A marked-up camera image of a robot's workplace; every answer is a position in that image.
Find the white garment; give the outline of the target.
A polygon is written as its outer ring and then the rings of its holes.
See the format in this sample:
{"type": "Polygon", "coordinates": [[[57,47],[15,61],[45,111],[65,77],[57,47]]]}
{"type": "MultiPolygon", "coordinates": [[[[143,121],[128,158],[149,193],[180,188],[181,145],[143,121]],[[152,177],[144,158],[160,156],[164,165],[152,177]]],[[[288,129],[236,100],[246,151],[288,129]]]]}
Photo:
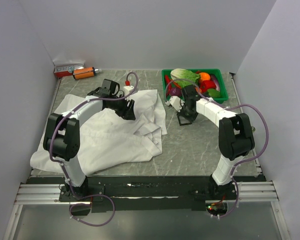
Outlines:
{"type": "Polygon", "coordinates": [[[140,90],[130,98],[135,101],[135,120],[124,120],[106,108],[80,128],[78,160],[86,175],[162,154],[166,111],[158,91],[140,90]]]}

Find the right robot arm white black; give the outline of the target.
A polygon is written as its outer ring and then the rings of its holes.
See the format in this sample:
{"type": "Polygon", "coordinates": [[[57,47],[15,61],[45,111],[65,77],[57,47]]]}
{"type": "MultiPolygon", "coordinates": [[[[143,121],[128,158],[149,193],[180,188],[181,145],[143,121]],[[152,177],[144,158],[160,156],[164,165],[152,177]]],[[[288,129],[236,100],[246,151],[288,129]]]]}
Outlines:
{"type": "Polygon", "coordinates": [[[226,110],[212,100],[200,98],[193,85],[181,90],[182,99],[177,99],[177,117],[191,125],[202,115],[218,127],[218,147],[221,153],[216,169],[209,178],[208,193],[220,199],[232,189],[232,177],[236,164],[255,147],[250,119],[245,113],[226,110]]]}

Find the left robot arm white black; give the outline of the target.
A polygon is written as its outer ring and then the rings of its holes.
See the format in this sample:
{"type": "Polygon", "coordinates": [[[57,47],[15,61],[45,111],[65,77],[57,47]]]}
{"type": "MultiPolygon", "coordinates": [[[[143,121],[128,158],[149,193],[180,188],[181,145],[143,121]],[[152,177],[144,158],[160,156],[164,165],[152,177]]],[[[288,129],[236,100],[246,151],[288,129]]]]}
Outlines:
{"type": "Polygon", "coordinates": [[[113,110],[124,120],[134,121],[135,102],[128,98],[136,91],[136,86],[120,88],[118,82],[104,79],[102,85],[89,92],[77,106],[62,114],[52,113],[48,117],[43,148],[48,151],[50,160],[60,166],[65,177],[66,191],[77,201],[83,201],[89,195],[88,178],[78,158],[81,126],[104,109],[113,110]]]}

